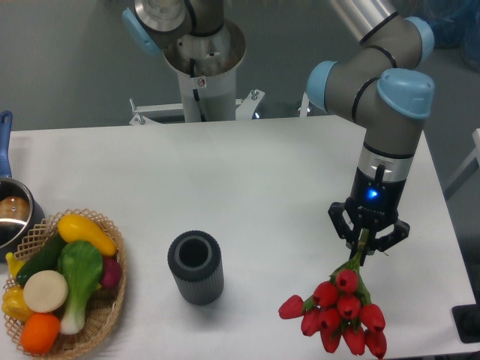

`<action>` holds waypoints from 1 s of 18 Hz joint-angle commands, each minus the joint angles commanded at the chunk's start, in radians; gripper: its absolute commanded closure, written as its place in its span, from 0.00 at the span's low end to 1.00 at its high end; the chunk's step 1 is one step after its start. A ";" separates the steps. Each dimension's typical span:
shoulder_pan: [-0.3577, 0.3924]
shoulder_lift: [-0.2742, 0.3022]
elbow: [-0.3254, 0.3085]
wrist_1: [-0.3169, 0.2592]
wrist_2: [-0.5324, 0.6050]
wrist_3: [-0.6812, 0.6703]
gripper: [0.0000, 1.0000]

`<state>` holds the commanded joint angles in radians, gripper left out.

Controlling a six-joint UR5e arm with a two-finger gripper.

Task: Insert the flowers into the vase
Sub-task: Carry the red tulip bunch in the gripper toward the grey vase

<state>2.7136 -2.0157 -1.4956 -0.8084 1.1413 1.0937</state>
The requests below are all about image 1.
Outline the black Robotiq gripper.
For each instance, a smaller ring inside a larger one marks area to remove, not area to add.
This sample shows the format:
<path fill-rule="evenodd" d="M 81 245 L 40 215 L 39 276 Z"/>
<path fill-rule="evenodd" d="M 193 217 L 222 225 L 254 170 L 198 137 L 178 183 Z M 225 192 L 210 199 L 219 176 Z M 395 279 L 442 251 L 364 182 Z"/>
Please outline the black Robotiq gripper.
<path fill-rule="evenodd" d="M 357 248 L 361 228 L 367 231 L 364 255 L 384 252 L 410 234 L 410 225 L 398 220 L 398 204 L 406 184 L 402 181 L 376 183 L 360 169 L 355 172 L 352 190 L 346 202 L 333 202 L 328 215 L 340 239 L 348 248 Z M 344 215 L 349 215 L 350 226 Z M 377 230 L 393 224 L 393 230 L 377 238 Z"/>

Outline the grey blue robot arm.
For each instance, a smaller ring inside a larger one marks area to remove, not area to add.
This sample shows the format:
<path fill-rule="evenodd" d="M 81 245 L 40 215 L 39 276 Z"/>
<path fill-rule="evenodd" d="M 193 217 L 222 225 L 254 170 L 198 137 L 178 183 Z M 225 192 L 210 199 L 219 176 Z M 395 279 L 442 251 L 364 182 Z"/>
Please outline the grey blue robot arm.
<path fill-rule="evenodd" d="M 398 204 L 431 112 L 435 85 L 417 66 L 434 48 L 434 34 L 389 1 L 333 1 L 332 7 L 361 51 L 346 63 L 319 63 L 306 95 L 315 107 L 365 129 L 351 193 L 328 213 L 352 254 L 366 256 L 410 232 Z M 236 100 L 245 37 L 225 18 L 222 1 L 136 1 L 122 20 L 141 49 L 163 54 L 177 73 L 186 122 L 253 116 Z"/>

